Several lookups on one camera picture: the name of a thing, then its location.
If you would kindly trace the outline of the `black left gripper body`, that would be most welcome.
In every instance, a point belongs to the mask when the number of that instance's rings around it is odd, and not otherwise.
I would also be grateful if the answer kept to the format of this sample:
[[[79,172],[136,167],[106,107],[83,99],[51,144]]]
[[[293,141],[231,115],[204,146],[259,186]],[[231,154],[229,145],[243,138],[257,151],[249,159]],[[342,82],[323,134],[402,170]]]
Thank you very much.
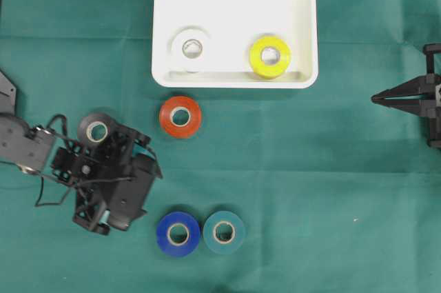
[[[109,234],[113,227],[107,224],[110,212],[101,186],[120,181],[120,178],[105,179],[105,173],[115,165],[127,163],[138,153],[146,154],[158,163],[149,144],[147,135],[117,123],[115,131],[95,148],[89,148],[78,140],[76,150],[57,150],[51,167],[56,177],[76,192],[73,216],[76,224],[90,232]]]

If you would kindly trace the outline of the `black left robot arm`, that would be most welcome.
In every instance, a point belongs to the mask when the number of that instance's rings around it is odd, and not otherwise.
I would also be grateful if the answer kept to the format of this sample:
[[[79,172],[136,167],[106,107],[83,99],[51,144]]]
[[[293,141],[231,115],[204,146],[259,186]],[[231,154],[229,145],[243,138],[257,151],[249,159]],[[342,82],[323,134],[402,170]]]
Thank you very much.
[[[145,200],[162,172],[150,138],[102,112],[83,117],[77,138],[67,119],[29,126],[15,114],[17,89],[1,75],[1,158],[25,174],[75,191],[72,220],[89,232],[126,231],[142,216]]]

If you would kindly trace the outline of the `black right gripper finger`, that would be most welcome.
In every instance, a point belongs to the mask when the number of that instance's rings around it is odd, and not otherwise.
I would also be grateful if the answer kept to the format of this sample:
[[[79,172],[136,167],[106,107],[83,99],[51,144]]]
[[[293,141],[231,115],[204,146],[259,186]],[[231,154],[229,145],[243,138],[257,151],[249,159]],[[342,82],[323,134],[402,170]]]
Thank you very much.
[[[372,102],[414,115],[435,114],[435,101],[430,99],[373,99]]]
[[[371,97],[372,101],[394,97],[409,97],[415,95],[430,94],[435,92],[434,77],[416,77],[404,82],[392,89],[379,92]]]

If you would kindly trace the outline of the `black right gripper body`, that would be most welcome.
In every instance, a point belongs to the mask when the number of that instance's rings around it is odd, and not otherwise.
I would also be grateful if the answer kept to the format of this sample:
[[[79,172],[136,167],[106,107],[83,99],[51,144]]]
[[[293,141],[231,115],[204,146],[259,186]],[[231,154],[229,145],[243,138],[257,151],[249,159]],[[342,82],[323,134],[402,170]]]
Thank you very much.
[[[431,43],[423,46],[426,57],[425,81],[429,84],[428,97],[434,104],[428,110],[429,134],[427,143],[429,147],[440,149],[440,73],[435,72],[434,56],[440,54],[440,44]]]

